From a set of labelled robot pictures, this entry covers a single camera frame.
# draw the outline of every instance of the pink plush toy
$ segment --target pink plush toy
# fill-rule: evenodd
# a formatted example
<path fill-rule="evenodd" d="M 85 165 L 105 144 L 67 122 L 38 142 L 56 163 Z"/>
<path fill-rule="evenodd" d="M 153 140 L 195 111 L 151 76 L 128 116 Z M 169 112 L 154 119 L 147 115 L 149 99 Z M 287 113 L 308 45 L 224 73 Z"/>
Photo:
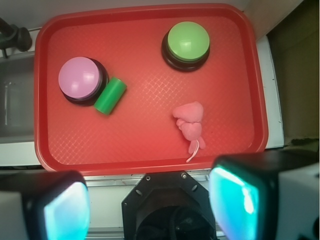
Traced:
<path fill-rule="evenodd" d="M 195 101 L 175 108 L 172 114 L 178 118 L 176 125 L 182 131 L 183 136 L 190 141 L 189 153 L 193 153 L 193 155 L 187 160 L 189 162 L 197 154 L 199 148 L 206 147 L 206 143 L 201 137 L 204 107 Z"/>

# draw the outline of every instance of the sink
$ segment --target sink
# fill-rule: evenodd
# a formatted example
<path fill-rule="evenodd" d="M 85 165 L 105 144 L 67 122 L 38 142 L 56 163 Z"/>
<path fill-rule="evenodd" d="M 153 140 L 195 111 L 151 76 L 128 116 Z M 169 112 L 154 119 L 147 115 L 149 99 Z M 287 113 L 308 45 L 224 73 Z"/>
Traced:
<path fill-rule="evenodd" d="M 0 144 L 34 140 L 34 52 L 0 58 Z"/>

